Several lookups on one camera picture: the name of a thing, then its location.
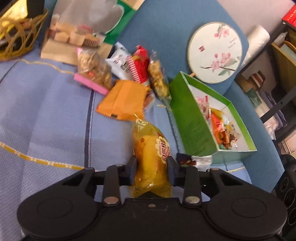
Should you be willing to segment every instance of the metal screw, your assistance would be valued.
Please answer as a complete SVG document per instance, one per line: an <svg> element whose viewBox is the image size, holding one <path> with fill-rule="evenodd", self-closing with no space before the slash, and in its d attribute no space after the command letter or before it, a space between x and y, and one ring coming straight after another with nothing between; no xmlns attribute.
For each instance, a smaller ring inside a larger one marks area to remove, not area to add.
<svg viewBox="0 0 296 241"><path fill-rule="evenodd" d="M106 197L104 199L104 203L106 204L116 204L118 203L119 199L117 197Z"/></svg>
<svg viewBox="0 0 296 241"><path fill-rule="evenodd" d="M187 202L189 204L197 204L200 202L200 198L196 197L196 196L189 196L189 197L185 198L185 202Z"/></svg>

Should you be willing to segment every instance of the yellow bread package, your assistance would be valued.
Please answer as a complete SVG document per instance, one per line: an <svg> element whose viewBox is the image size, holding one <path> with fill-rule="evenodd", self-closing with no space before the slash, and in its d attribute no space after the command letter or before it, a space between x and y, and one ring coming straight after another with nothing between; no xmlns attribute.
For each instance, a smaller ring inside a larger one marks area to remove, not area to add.
<svg viewBox="0 0 296 241"><path fill-rule="evenodd" d="M138 160L131 196L138 197L148 191L160 197L171 197L166 158L170 145L158 128L137 119L133 126L133 150Z"/></svg>
<svg viewBox="0 0 296 241"><path fill-rule="evenodd" d="M137 115L144 119L143 105L147 87L133 80L118 80L96 111L122 121L135 121Z"/></svg>

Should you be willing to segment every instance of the open green box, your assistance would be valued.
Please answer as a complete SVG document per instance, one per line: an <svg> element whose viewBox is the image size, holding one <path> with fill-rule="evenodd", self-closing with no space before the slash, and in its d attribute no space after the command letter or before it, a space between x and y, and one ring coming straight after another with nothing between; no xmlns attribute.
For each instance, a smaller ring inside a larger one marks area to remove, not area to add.
<svg viewBox="0 0 296 241"><path fill-rule="evenodd" d="M213 163L242 160L257 151L233 104L199 80L180 72L170 83L170 103L186 151L191 156L213 156ZM202 114L196 97L208 96L210 107L222 110L239 134L236 148L221 150Z"/></svg>

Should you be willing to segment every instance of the woven basket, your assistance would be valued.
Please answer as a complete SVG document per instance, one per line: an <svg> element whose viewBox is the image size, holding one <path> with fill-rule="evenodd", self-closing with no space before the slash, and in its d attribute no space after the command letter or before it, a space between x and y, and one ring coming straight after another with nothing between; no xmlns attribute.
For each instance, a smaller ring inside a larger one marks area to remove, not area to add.
<svg viewBox="0 0 296 241"><path fill-rule="evenodd" d="M45 9L45 13L43 15L39 15L33 19L21 19L21 20L13 20L11 18L1 18L0 19L0 35L4 34L3 38L6 38L8 42L8 46L6 47L5 51L0 52L0 61L7 61L16 57L19 57L33 49L34 42L36 41L43 23L46 20L48 10ZM4 21L8 21L9 24L6 24L6 26L3 26L2 23ZM14 27L17 29L17 33L11 37L8 32L8 27L10 25L14 25ZM21 39L21 47L18 50L13 50L14 42L20 38ZM32 39L32 42L27 45L27 42L29 39Z"/></svg>

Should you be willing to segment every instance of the red and white striped package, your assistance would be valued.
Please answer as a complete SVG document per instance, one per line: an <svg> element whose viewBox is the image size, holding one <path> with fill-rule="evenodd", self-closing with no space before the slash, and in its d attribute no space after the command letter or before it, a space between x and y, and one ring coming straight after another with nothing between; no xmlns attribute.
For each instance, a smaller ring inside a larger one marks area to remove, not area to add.
<svg viewBox="0 0 296 241"><path fill-rule="evenodd" d="M130 67L130 71L133 75L134 81L148 86L149 76L147 69L150 60L148 52L141 45L138 45L136 49L136 52L133 55L128 56L126 58L126 61Z"/></svg>

